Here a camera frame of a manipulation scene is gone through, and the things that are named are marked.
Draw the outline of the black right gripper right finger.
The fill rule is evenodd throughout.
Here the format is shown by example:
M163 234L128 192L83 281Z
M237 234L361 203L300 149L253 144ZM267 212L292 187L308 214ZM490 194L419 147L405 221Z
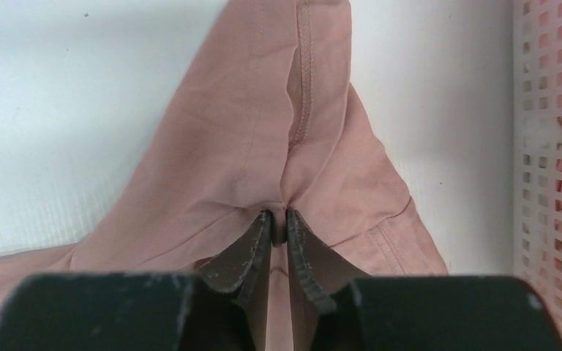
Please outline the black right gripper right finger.
M318 238L294 208L287 211L288 273L295 350L362 350L348 285L369 275Z

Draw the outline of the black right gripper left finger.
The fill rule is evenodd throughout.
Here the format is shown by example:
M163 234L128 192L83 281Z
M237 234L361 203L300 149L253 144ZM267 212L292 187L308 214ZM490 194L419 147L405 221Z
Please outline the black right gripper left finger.
M264 350L274 217L261 211L238 240L198 269L196 350Z

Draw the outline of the dusty pink graphic t-shirt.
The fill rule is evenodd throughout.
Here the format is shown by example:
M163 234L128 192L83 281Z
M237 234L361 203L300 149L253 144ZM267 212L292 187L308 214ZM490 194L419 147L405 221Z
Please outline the dusty pink graphic t-shirt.
M348 1L230 1L127 188L78 244L0 258L0 305L43 271L181 271L259 211L296 209L376 276L447 272L351 85Z

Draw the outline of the white plastic laundry basket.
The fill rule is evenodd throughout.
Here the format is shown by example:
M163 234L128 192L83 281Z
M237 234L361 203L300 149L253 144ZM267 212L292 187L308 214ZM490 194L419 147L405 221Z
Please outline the white plastic laundry basket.
M562 334L555 286L555 42L562 1L513 3L514 273L543 297Z

